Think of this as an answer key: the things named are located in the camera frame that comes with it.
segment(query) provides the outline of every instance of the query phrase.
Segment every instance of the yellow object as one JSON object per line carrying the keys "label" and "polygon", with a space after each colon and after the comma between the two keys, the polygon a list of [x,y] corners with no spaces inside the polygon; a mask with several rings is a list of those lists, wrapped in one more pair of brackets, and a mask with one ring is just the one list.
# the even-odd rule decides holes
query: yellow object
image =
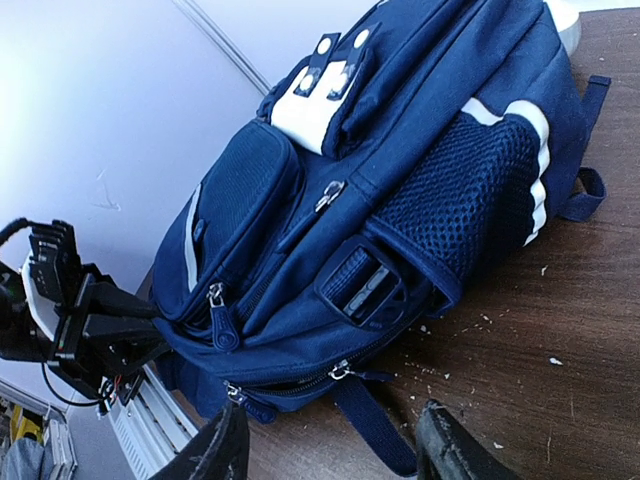
{"label": "yellow object", "polygon": [[33,420],[27,418],[23,408],[18,405],[13,407],[13,415],[11,415],[9,432],[11,436],[11,444],[19,438],[24,437],[27,433],[32,433],[36,437],[38,443],[42,443],[42,428],[40,428]]}

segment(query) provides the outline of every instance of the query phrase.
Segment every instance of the wire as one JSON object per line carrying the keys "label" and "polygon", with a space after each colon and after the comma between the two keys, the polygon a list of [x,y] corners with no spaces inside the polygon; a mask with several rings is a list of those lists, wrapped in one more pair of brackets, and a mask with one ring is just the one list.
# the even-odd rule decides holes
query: wire
{"label": "wire", "polygon": [[47,376],[47,369],[45,368],[44,363],[41,363],[40,366],[42,367],[42,377],[44,378],[44,383],[47,384],[47,387],[49,387],[49,390],[51,390],[51,393],[53,393],[53,396],[56,397],[61,402],[64,402],[67,405],[71,405],[72,407],[95,407],[96,405],[100,405],[104,401],[104,400],[94,400],[93,402],[78,403],[78,402],[72,402],[71,400],[67,400],[66,398],[64,398],[62,395],[60,395],[58,392],[56,392],[53,389],[53,386],[49,382],[49,377]]}

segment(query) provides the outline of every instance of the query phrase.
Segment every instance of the buckle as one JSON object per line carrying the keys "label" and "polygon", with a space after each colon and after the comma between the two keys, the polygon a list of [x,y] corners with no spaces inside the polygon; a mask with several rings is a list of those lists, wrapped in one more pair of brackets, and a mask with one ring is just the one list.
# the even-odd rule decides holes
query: buckle
{"label": "buckle", "polygon": [[402,320],[409,307],[409,292],[395,264],[362,235],[354,235],[336,250],[314,288],[343,321],[364,330],[387,330]]}

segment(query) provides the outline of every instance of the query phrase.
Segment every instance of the strap loop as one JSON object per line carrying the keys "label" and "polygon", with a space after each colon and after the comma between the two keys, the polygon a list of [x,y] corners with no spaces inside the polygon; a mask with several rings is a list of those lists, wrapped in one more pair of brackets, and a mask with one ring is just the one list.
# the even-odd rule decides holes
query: strap loop
{"label": "strap loop", "polygon": [[416,454],[358,377],[349,375],[333,389],[333,399],[376,455],[396,475],[416,475]]}

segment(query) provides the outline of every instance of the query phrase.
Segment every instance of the black plastic part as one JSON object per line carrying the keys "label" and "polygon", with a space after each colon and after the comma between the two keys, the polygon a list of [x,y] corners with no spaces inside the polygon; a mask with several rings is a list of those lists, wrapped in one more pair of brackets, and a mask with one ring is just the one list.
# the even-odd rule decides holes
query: black plastic part
{"label": "black plastic part", "polygon": [[228,403],[151,480],[244,480],[249,463],[247,414]]}
{"label": "black plastic part", "polygon": [[519,480],[435,400],[416,428],[418,480]]}

